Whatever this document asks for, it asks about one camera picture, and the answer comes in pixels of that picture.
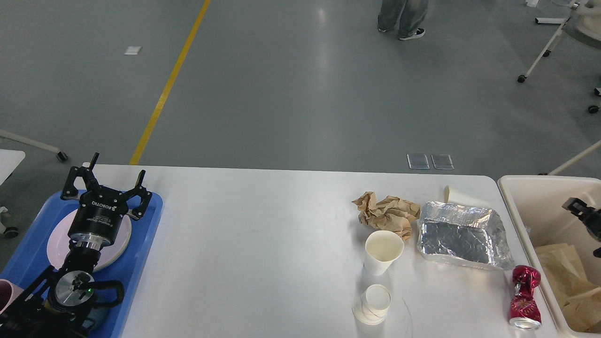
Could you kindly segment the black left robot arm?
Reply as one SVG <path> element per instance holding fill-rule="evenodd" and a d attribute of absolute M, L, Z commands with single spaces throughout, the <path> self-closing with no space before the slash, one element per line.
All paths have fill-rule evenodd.
<path fill-rule="evenodd" d="M 139 172 L 133 188 L 114 190 L 99 184 L 93 168 L 71 167 L 62 200 L 78 202 L 67 232 L 68 253 L 60 265 L 45 268 L 1 311 L 3 338 L 87 338 L 107 310 L 122 304 L 126 289 L 118 280 L 93 275 L 104 249 L 113 246 L 124 220 L 140 220 L 153 194 Z"/>

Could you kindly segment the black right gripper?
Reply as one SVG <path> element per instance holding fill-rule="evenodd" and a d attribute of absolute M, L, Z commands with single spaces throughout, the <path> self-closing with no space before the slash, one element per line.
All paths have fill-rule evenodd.
<path fill-rule="evenodd" d="M 588 206 L 586 202 L 575 197 L 568 198 L 562 204 L 562 208 L 576 217 L 585 217 L 585 227 L 590 235 L 595 240 L 601 241 L 601 212 L 599 209 L 595 210 L 592 206 Z M 595 249 L 593 255 L 601 258 L 601 248 Z"/>

